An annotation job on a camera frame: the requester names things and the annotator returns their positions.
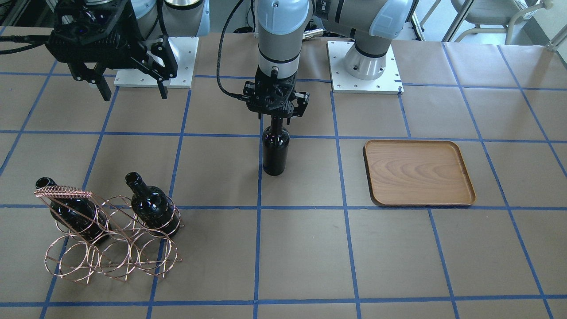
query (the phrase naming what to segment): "brown tray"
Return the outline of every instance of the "brown tray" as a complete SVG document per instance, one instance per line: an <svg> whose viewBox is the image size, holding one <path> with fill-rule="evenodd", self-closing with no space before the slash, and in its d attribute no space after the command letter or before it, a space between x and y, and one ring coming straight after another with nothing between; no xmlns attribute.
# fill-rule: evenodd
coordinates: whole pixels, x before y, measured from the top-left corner
<svg viewBox="0 0 567 319"><path fill-rule="evenodd" d="M451 141L371 140L363 150L380 205L471 205L476 200L459 147Z"/></svg>

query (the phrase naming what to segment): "chair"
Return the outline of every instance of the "chair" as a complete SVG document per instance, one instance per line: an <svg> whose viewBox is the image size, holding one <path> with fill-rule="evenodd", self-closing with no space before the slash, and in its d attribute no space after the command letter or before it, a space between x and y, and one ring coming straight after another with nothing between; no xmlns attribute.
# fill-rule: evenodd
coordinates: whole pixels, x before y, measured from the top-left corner
<svg viewBox="0 0 567 319"><path fill-rule="evenodd" d="M426 15L427 18L440 1L436 0ZM451 0L457 11L460 11L464 3L465 0ZM460 42L465 36L474 33L506 33L505 44L510 44L516 24L531 18L538 9L550 9L552 6L553 0L475 0L465 17L465 20L475 27L461 33L455 42ZM501 25L503 28L481 28L481 25Z"/></svg>

